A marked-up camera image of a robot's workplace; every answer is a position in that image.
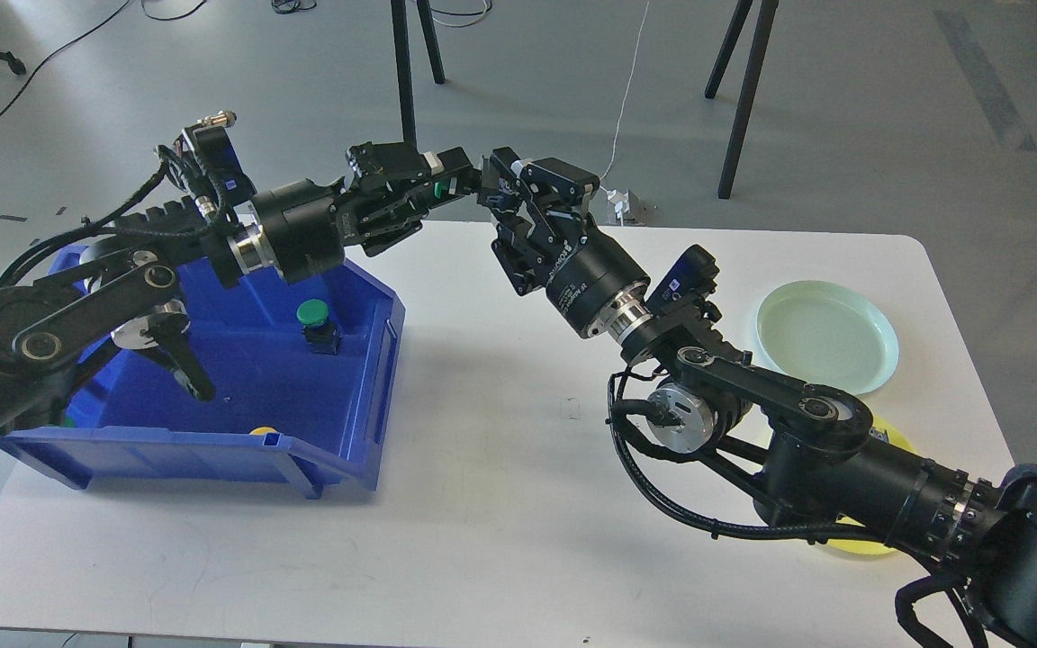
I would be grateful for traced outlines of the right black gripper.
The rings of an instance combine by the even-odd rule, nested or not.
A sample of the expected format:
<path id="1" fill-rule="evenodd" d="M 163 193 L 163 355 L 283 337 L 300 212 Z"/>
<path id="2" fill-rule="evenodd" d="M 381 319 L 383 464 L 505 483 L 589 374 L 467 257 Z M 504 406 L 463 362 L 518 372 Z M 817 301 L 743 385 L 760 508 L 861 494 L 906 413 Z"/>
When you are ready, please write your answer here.
<path id="1" fill-rule="evenodd" d="M 544 290 L 581 338 L 628 338 L 651 318 L 649 275 L 590 218 L 600 177 L 558 158 L 518 159 L 495 148 L 482 164 L 481 206 L 497 230 L 492 245 L 518 295 Z"/>

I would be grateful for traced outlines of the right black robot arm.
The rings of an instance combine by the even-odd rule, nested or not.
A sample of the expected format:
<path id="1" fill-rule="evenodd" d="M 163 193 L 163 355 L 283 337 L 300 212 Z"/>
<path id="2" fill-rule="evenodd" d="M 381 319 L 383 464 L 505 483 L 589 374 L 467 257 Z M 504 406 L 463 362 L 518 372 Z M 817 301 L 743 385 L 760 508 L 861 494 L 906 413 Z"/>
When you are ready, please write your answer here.
<path id="1" fill-rule="evenodd" d="M 608 424 L 638 491 L 714 538 L 880 543 L 925 570 L 896 594 L 898 624 L 923 647 L 945 640 L 918 619 L 942 593 L 972 645 L 996 635 L 1037 647 L 1037 464 L 1000 484 L 972 480 L 872 434 L 848 392 L 756 366 L 716 330 L 714 258 L 689 247 L 654 290 L 598 229 L 593 173 L 497 148 L 478 203 L 518 294 L 544 290 L 582 338 L 610 335 L 625 368 L 608 382 Z"/>

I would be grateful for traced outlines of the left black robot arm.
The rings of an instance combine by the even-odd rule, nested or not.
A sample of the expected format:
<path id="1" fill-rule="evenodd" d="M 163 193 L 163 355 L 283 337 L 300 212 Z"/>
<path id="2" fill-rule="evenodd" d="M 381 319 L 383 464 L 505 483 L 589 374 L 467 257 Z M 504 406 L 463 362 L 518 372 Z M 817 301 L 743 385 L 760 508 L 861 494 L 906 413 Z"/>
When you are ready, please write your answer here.
<path id="1" fill-rule="evenodd" d="M 73 394 L 129 348 L 164 366 L 191 397 L 209 376 L 188 345 L 180 270 L 211 262 L 219 282 L 273 269 L 287 283 L 369 256 L 419 232 L 437 206 L 473 195 L 479 172 L 460 148 L 354 145 L 354 175 L 259 192 L 221 111 L 161 145 L 159 167 L 118 210 L 37 243 L 0 278 L 0 432 L 60 422 Z"/>

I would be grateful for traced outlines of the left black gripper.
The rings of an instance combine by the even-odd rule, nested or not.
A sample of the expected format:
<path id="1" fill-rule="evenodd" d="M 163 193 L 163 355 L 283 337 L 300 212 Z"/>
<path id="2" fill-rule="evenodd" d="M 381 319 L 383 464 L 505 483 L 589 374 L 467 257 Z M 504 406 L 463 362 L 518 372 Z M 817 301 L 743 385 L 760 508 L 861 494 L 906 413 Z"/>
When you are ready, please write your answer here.
<path id="1" fill-rule="evenodd" d="M 445 203 L 476 194 L 476 166 L 460 147 L 420 153 L 408 142 L 353 145 L 351 179 L 319 185 L 303 179 L 262 190 L 243 203 L 239 230 L 230 235 L 230 267 L 240 275 L 273 267 L 286 283 L 341 266 L 346 246 L 379 256 L 419 232 L 429 208 L 396 202 L 382 208 L 374 197 L 415 195 Z M 436 200 L 433 184 L 448 184 Z"/>

